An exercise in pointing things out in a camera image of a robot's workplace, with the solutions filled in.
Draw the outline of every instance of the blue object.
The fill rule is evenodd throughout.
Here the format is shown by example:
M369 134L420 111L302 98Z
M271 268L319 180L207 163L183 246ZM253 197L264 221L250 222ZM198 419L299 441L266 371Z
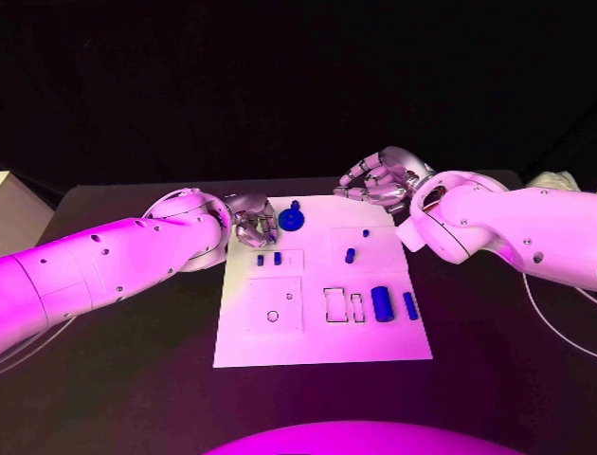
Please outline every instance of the blue object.
M294 201L292 208L283 210L279 216L280 227L290 232L299 230L305 225L305 215L300 211L300 203Z
M419 319L417 305L414 304L414 299L411 298L411 293L406 292L403 294L403 296L404 296L404 304L407 305L407 313L410 314L410 319L417 320Z
M354 260L355 260L355 248L349 248L349 251L346 252L346 263L352 264Z
M374 309L377 310L377 321L391 322L395 319L394 308L391 307L390 290L387 286L378 286L371 290L374 298Z

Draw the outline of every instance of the black background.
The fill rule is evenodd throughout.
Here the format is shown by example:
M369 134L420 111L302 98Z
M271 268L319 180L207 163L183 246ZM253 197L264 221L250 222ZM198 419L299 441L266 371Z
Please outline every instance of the black background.
M49 199L341 175L387 145L597 189L593 4L175 3L0 8L0 167Z

